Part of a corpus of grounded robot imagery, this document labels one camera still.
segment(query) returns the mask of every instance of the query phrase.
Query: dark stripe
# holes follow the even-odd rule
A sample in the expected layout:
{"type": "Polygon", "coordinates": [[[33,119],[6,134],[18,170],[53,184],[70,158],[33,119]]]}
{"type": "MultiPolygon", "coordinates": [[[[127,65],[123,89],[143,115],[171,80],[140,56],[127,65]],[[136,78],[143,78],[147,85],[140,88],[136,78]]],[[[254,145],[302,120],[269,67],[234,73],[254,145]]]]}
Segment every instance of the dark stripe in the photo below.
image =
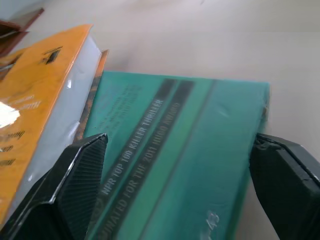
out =
{"type": "Polygon", "coordinates": [[[168,98],[175,82],[176,81],[174,79],[165,79],[163,81],[152,102],[145,110],[139,123],[133,130],[120,154],[104,177],[104,181],[100,186],[95,208],[92,213],[89,231],[99,219],[112,194],[121,182],[122,177],[130,167],[132,159],[134,159],[136,152],[141,147],[149,129],[151,128],[155,119],[157,119],[157,116],[164,105],[164,101],[168,98]]]}
{"type": "Polygon", "coordinates": [[[183,109],[193,86],[194,82],[192,81],[182,81],[179,85],[160,122],[134,164],[130,176],[121,187],[102,224],[99,226],[97,239],[110,240],[116,236],[130,206],[166,142],[179,113],[183,109]]]}
{"type": "Polygon", "coordinates": [[[144,236],[144,234],[146,233],[148,223],[150,222],[151,218],[152,218],[153,215],[155,214],[156,206],[159,205],[159,203],[160,203],[163,195],[165,194],[165,191],[166,191],[166,189],[167,189],[167,187],[168,187],[168,184],[170,183],[170,180],[172,179],[172,177],[173,177],[173,175],[174,175],[175,169],[176,169],[176,167],[178,166],[179,162],[181,161],[181,158],[182,158],[182,156],[183,156],[183,154],[184,154],[184,152],[185,152],[185,150],[186,150],[186,148],[187,148],[187,146],[188,146],[188,144],[189,144],[189,142],[190,142],[190,140],[191,140],[192,133],[193,133],[193,131],[196,129],[196,126],[197,126],[197,124],[198,124],[198,122],[199,122],[199,119],[200,119],[202,113],[204,112],[205,106],[206,106],[207,103],[208,103],[208,99],[210,98],[210,96],[211,96],[212,93],[213,93],[214,88],[216,87],[216,83],[217,83],[216,80],[212,80],[212,84],[211,84],[211,86],[210,86],[210,88],[209,88],[209,91],[207,92],[207,94],[206,94],[206,96],[205,96],[205,99],[204,99],[204,101],[203,101],[203,104],[202,104],[202,106],[200,107],[200,110],[199,110],[199,112],[198,112],[198,115],[196,116],[196,119],[194,120],[194,122],[193,122],[193,124],[192,124],[192,126],[191,126],[191,128],[190,128],[188,138],[187,138],[186,141],[184,142],[184,145],[183,145],[183,147],[182,147],[182,149],[181,149],[181,151],[180,151],[179,157],[177,158],[177,161],[175,162],[175,164],[174,164],[174,166],[173,166],[173,168],[172,168],[172,170],[171,170],[171,172],[170,172],[170,175],[169,175],[169,177],[167,178],[166,183],[165,183],[165,185],[163,186],[163,188],[162,188],[162,190],[161,190],[161,193],[160,193],[160,195],[159,195],[156,203],[154,204],[153,209],[152,209],[152,212],[151,212],[151,214],[149,215],[148,220],[146,221],[146,224],[144,225],[144,228],[143,228],[143,230],[142,230],[142,232],[141,232],[141,234],[140,234],[140,237],[139,237],[138,239],[142,239],[143,236],[144,236]]]}

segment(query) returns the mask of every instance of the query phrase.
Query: table surface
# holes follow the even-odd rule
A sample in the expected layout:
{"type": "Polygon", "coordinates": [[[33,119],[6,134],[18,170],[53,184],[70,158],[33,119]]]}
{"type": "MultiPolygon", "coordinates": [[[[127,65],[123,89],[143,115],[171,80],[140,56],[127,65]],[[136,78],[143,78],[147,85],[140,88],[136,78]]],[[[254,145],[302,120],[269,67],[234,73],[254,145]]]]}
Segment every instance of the table surface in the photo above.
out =
{"type": "MultiPolygon", "coordinates": [[[[17,49],[92,23],[105,69],[271,84],[267,133],[320,159],[320,1],[49,0],[17,49]]],[[[278,239],[252,183],[238,239],[278,239]]]]}

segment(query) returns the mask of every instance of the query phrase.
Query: book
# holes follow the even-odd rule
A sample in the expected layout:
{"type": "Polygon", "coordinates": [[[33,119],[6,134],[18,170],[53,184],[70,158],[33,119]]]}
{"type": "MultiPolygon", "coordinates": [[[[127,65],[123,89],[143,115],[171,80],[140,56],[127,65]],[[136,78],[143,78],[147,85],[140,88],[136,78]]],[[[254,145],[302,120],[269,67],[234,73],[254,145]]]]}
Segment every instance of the book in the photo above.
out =
{"type": "Polygon", "coordinates": [[[73,142],[101,58],[90,28],[5,57],[11,65],[0,81],[0,223],[73,142]]]}
{"type": "Polygon", "coordinates": [[[84,136],[108,148],[87,239],[232,239],[269,84],[104,72],[84,136]]]}

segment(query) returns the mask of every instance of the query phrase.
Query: teal book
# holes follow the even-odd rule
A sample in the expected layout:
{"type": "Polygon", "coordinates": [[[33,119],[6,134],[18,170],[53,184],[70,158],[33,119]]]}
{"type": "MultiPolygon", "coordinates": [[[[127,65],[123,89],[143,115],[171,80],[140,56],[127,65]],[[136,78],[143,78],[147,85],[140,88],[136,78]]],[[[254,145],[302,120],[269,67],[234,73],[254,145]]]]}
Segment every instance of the teal book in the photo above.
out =
{"type": "Polygon", "coordinates": [[[89,240],[233,239],[269,84],[104,72],[84,132],[108,135],[89,240]]]}

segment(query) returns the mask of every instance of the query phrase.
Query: orange book cover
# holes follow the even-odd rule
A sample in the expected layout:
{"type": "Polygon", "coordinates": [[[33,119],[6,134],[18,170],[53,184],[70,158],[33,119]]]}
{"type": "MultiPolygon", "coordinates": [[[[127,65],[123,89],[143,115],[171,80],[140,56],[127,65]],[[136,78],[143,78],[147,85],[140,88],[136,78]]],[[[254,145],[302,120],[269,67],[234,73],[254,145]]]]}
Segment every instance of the orange book cover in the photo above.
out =
{"type": "Polygon", "coordinates": [[[19,55],[0,79],[0,223],[90,28],[71,28],[0,59],[19,55]]]}

